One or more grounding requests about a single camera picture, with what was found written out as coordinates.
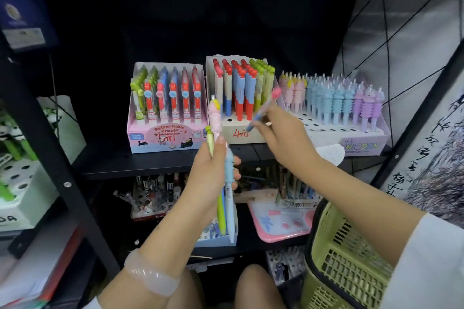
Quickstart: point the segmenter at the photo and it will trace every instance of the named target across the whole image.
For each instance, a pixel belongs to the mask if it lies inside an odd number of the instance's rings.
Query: leg
[[[243,270],[235,291],[235,309],[285,309],[274,280],[259,265]]]
[[[167,302],[166,309],[203,309],[204,300],[200,295],[202,293],[200,279],[195,281],[197,276],[195,271],[185,269],[182,273],[181,282],[177,291]]]

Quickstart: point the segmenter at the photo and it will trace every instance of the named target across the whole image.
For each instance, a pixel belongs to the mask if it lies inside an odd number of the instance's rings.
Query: white sleeve
[[[92,299],[92,301],[89,304],[87,304],[82,309],[102,309],[102,308],[100,306],[100,303],[98,302],[98,300],[95,297],[94,299]]]
[[[464,230],[422,217],[403,250],[380,309],[457,309],[464,303]]]

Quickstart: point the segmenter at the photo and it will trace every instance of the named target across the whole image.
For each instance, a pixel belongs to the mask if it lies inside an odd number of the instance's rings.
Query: hand
[[[269,108],[267,117],[270,127],[258,121],[253,121],[253,126],[263,135],[277,161],[300,177],[307,171],[308,163],[317,163],[320,159],[303,123],[277,105]]]
[[[185,191],[182,194],[194,195],[194,201],[198,203],[199,211],[205,215],[205,222],[208,224],[217,215],[218,197],[224,186],[225,153],[226,146],[223,136],[217,138],[212,157],[208,144],[204,142],[195,156]],[[240,163],[240,158],[234,156],[234,165]],[[240,177],[239,170],[235,168],[235,180],[239,180]],[[232,189],[236,188],[237,183],[232,183]]]

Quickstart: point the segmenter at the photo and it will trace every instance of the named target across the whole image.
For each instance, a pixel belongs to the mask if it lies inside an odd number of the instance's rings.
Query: panda pen box
[[[134,101],[134,91],[131,91],[129,117],[127,119],[127,136],[129,139],[130,149],[132,153],[149,153],[170,150],[185,150],[185,149],[198,149],[202,142],[206,142],[206,126],[208,125],[207,105],[208,96],[205,82],[205,72],[202,65],[182,64],[182,63],[164,63],[164,62],[136,62],[134,66],[134,75],[138,74],[142,66],[148,70],[152,70],[156,66],[158,70],[158,78],[163,67],[166,67],[168,76],[166,77],[166,84],[169,87],[172,78],[173,68],[176,67],[177,76],[177,91],[172,91],[170,88],[164,88],[164,91],[158,91],[154,87],[152,95],[157,95],[164,98],[164,108],[166,110],[167,118],[161,118],[159,111],[159,97],[155,97],[156,107],[156,120],[148,120],[148,116],[144,115],[143,120],[136,120],[136,104]],[[194,96],[195,85],[192,81],[192,71],[196,66],[198,71],[198,79],[200,83],[200,100],[196,101]],[[184,117],[184,97],[182,96],[182,69],[186,68],[188,74],[189,96],[190,103],[190,119]],[[177,97],[177,111],[179,118],[174,119],[172,115],[171,102],[175,102],[174,98]],[[195,119],[195,106],[200,103],[201,119]]]

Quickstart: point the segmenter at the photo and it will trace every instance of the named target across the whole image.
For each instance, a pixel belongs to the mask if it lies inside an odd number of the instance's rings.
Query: yellow plastic basket
[[[304,309],[377,309],[393,271],[327,200],[314,215],[305,259]]]

